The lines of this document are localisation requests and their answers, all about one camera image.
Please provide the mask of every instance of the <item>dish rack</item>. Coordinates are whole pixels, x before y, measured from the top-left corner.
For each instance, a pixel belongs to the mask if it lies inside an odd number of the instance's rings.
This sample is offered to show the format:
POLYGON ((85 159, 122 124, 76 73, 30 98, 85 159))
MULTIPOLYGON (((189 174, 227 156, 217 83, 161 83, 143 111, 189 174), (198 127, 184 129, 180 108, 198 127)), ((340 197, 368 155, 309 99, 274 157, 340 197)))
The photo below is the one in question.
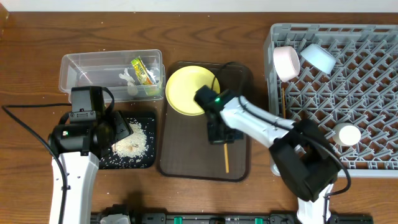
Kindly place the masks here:
MULTIPOLYGON (((351 176, 398 177, 398 26, 274 24, 264 43, 264 65, 272 114, 282 116, 283 88, 286 118, 318 123, 351 176), (301 57, 310 44, 336 58, 331 74, 301 57), (282 83, 272 53, 288 45, 297 51, 301 68, 298 77, 282 83), (333 127, 339 123, 356 125, 360 142, 334 143, 333 127)), ((279 175, 273 161, 271 170, 279 175)))

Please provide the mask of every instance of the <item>transparent plastic bin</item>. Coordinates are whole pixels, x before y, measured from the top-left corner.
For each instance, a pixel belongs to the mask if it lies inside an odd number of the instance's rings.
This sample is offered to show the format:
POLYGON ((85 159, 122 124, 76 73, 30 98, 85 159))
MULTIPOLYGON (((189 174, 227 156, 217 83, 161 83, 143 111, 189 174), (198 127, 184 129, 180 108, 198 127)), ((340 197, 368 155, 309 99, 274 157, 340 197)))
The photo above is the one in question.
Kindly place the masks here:
MULTIPOLYGON (((59 89, 69 94, 76 86, 108 87, 116 102, 161 100, 164 97, 165 68, 162 52, 159 50, 125 50, 115 52, 93 52, 67 54, 63 56, 60 71, 59 89), (157 81, 156 85, 141 85, 131 61, 140 57, 146 68, 157 81), (136 86, 127 86, 120 78, 124 69, 133 77, 136 86)), ((104 93, 105 102, 111 98, 104 93)))

